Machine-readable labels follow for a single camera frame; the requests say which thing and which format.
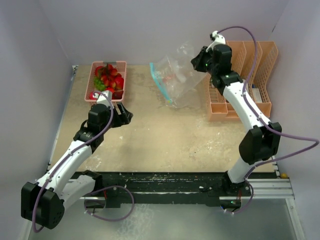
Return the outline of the blue zip bag small fruits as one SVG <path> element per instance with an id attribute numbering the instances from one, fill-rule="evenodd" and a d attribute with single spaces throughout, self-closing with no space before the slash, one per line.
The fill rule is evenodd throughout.
<path id="1" fill-rule="evenodd" d="M 158 62 L 149 64 L 151 77 L 167 106 L 175 109 L 201 107 L 197 86 L 206 74 L 194 70 L 191 64 L 194 57 L 194 47 L 187 41 Z"/>

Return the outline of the dark red fake fig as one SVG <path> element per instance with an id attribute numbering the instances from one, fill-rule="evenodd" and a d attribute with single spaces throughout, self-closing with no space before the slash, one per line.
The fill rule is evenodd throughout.
<path id="1" fill-rule="evenodd" d="M 123 94 L 124 94 L 123 90 L 115 91 L 112 94 L 112 99 L 113 100 L 121 100 L 123 98 Z"/>

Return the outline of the green fake grape bunch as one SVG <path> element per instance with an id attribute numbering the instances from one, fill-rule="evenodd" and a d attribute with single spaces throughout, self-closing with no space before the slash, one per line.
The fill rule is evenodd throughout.
<path id="1" fill-rule="evenodd" d="M 95 76 L 94 79 L 93 79 L 93 82 L 94 82 L 95 88 L 100 92 L 105 91 L 105 89 L 107 88 L 105 86 L 104 82 L 99 77 Z"/>

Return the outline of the orange zip bag with apples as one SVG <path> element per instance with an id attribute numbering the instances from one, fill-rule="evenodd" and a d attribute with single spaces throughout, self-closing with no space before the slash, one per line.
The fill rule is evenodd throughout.
<path id="1" fill-rule="evenodd" d="M 172 74 L 160 80 L 160 89 L 168 106 L 176 109 L 199 108 L 200 94 L 197 85 L 201 82 L 198 76 L 183 77 Z"/>

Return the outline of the bunch of small red fruits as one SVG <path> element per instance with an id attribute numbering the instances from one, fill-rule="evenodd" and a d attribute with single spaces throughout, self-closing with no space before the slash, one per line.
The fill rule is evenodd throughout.
<path id="1" fill-rule="evenodd" d="M 96 67 L 94 77 L 100 78 L 107 88 L 110 87 L 115 89 L 116 83 L 114 79 L 116 77 L 122 77 L 122 75 L 111 64 L 107 64 L 106 66 Z"/>

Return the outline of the pink perforated plastic basket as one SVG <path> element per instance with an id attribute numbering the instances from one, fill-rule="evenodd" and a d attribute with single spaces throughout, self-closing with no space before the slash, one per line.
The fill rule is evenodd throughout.
<path id="1" fill-rule="evenodd" d="M 94 91 L 111 91 L 112 102 L 121 102 L 125 98 L 127 62 L 94 61 L 84 95 L 84 100 L 94 104 L 97 98 Z"/>

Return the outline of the large pink red apple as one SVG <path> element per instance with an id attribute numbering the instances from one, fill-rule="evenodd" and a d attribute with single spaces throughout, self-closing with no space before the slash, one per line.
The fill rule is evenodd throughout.
<path id="1" fill-rule="evenodd" d="M 99 94 L 95 91 L 92 91 L 90 94 L 89 94 L 89 97 L 88 97 L 90 100 L 97 100 L 99 98 Z"/>

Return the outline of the dark red fake apple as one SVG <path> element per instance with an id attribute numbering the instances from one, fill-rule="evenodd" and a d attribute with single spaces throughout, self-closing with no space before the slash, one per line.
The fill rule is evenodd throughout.
<path id="1" fill-rule="evenodd" d="M 114 93 L 114 92 L 115 92 L 115 90 L 114 90 L 112 87 L 107 87 L 105 90 L 106 90 L 106 91 L 109 91 L 109 92 L 111 92 L 111 93 Z"/>

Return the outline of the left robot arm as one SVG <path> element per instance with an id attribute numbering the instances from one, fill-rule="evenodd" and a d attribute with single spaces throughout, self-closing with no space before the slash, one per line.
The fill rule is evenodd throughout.
<path id="1" fill-rule="evenodd" d="M 95 104 L 58 162 L 34 183 L 27 182 L 22 187 L 21 216 L 31 221 L 35 233 L 43 228 L 54 229 L 80 197 L 106 191 L 99 173 L 86 170 L 73 182 L 70 179 L 104 141 L 104 134 L 111 128 L 128 125 L 133 116 L 121 102 L 116 106 Z"/>

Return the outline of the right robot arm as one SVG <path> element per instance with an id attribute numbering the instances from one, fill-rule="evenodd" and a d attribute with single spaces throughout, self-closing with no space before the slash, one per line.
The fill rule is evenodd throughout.
<path id="1" fill-rule="evenodd" d="M 244 125 L 246 135 L 239 144 L 239 159 L 227 171 L 228 180 L 222 183 L 222 190 L 228 196 L 240 190 L 250 169 L 269 160 L 279 148 L 281 132 L 278 122 L 272 123 L 253 102 L 244 87 L 240 75 L 232 70 L 232 49 L 226 44 L 208 48 L 203 46 L 191 60 L 194 70 L 210 74 L 210 81 L 219 93 L 231 104 Z"/>

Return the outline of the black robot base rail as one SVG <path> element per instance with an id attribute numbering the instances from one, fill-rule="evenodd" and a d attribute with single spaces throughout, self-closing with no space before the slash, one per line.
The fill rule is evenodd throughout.
<path id="1" fill-rule="evenodd" d="M 223 172 L 97 172 L 98 184 L 85 200 L 121 204 L 205 205 L 238 208 L 251 195 L 247 183 L 228 183 Z"/>

